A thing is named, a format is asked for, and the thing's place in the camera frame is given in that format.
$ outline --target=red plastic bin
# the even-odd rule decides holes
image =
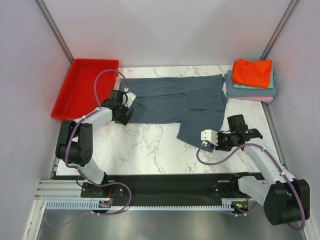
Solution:
[[[94,83],[97,75],[106,69],[118,70],[118,60],[83,59],[74,60],[53,107],[51,117],[74,120],[92,112],[97,106]],[[99,101],[107,99],[115,87],[116,72],[105,72],[97,82]]]

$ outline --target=orange cloth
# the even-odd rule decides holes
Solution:
[[[256,88],[267,89],[270,85],[272,60],[234,61],[232,68],[232,82]]]

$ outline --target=gray floor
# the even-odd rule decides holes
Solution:
[[[83,213],[46,210],[51,224]],[[305,240],[287,225],[272,226],[262,207],[246,217],[214,211],[138,211],[114,216],[88,215],[62,228],[41,227],[39,240]]]

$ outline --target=white marble table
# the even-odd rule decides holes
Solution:
[[[127,78],[189,77],[224,74],[231,65],[132,67],[120,71]],[[243,114],[249,128],[258,129],[271,152],[277,155],[262,104],[257,101],[229,99],[223,126],[228,130],[227,117]],[[217,166],[206,166],[196,159],[197,148],[177,139],[180,124],[137,124],[127,126],[111,122],[93,135],[93,158],[108,175],[127,174],[199,174],[259,172],[253,161],[242,151]],[[201,151],[207,162],[217,162],[229,153]],[[59,162],[58,176],[79,175]]]

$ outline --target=cloth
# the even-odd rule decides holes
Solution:
[[[136,94],[129,121],[139,124],[180,123],[177,138],[195,147],[202,144],[201,131],[220,131],[228,99],[222,92],[220,75],[127,79]],[[123,79],[120,90],[125,88]],[[207,146],[205,151],[213,150]]]
[[[224,75],[226,96],[230,99],[241,97],[274,97],[277,93],[276,83],[273,81],[274,87],[267,89],[241,89],[233,87],[232,71],[228,71]]]
[[[235,97],[234,99],[240,100],[251,100],[258,102],[270,103],[274,98],[272,96],[245,96],[245,97]]]
[[[233,84],[233,87],[236,89],[264,89],[261,87],[246,86],[246,85],[239,85],[239,84]],[[273,87],[274,87],[274,69],[272,68],[272,71],[270,74],[270,84],[268,86],[268,89],[272,89]]]
[[[256,88],[267,89],[270,85],[272,60],[234,61],[232,68],[232,82]]]

